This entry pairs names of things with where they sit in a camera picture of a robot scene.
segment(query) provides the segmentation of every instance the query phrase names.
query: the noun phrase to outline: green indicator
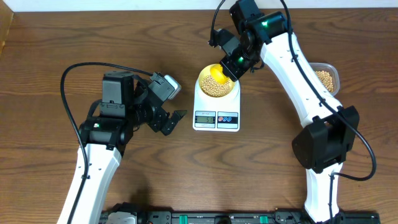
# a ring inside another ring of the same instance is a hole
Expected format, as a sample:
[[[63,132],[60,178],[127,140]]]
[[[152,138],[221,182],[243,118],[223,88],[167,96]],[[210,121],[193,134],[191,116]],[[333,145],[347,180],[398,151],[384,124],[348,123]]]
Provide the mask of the green indicator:
[[[188,224],[188,215],[180,215],[180,224]]]
[[[267,217],[267,216],[262,216],[262,217],[260,217],[260,223],[261,223],[261,224],[266,224],[266,223],[268,223],[268,217]]]

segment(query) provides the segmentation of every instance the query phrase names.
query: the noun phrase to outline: wooden table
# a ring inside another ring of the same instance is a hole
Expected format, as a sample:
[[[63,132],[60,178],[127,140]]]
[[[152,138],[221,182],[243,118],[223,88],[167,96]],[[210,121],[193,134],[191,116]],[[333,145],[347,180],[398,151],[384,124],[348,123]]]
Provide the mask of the wooden table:
[[[202,68],[223,52],[207,45],[214,11],[17,13],[0,57],[0,220],[54,223],[76,164],[78,143],[63,108],[59,81],[78,62],[109,62],[173,76],[183,90],[165,104],[189,110],[170,136],[143,126],[130,141],[109,187],[115,203],[175,210],[302,208],[305,170],[291,141],[301,126],[293,104],[267,69],[242,79],[238,133],[192,129],[193,90]],[[339,71],[337,98],[355,105],[359,130],[377,155],[367,182],[339,180],[343,210],[370,210],[396,223],[398,208],[398,9],[292,10],[310,62]],[[234,30],[227,11],[216,27]],[[66,81],[80,124],[101,98],[105,67],[77,68]],[[370,171],[355,140],[343,171]]]

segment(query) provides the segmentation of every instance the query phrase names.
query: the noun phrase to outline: beans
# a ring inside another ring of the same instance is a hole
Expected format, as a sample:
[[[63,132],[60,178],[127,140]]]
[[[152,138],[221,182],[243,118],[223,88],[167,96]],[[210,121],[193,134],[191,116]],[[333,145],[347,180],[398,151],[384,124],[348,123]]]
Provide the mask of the beans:
[[[225,96],[232,90],[231,80],[225,84],[219,84],[211,75],[205,77],[200,86],[207,95],[212,97]]]
[[[333,87],[333,79],[328,72],[325,71],[315,71],[319,80],[321,80],[322,84],[326,87],[329,92],[333,92],[335,89]]]

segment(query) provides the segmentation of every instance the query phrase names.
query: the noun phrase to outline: wooden board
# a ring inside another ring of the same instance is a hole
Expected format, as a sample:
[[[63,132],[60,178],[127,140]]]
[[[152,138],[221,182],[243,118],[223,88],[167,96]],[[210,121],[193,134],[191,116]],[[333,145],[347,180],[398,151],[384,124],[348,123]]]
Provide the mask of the wooden board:
[[[339,206],[377,211],[383,223],[396,223],[398,208],[397,15],[398,9],[292,10],[307,59],[337,68],[341,90],[336,97],[345,106],[355,105],[359,130],[377,155],[373,179],[339,180]],[[170,136],[147,126],[134,135],[105,208],[120,202],[175,210],[302,208],[305,170],[290,145],[301,126],[272,72],[242,77],[238,133],[192,129],[195,80],[223,56],[207,45],[212,17],[213,11],[19,13],[0,60],[1,222],[57,221],[78,149],[59,81],[69,65],[87,61],[170,74],[183,89],[166,110],[189,110]],[[216,27],[234,30],[227,11],[220,12]],[[67,99],[77,123],[101,98],[107,70],[77,68],[67,77]],[[359,140],[347,159],[344,173],[370,171]]]
[[[0,55],[2,48],[6,44],[6,39],[13,15],[14,13],[8,8],[8,6],[2,0],[0,0]]]

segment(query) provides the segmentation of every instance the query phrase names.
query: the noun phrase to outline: yellow scoop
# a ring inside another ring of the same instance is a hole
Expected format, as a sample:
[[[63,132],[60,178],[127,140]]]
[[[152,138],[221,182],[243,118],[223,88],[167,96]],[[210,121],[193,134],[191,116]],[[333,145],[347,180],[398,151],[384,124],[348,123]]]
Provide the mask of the yellow scoop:
[[[220,64],[216,64],[210,68],[210,75],[219,84],[225,84],[229,78],[223,74],[223,67]]]

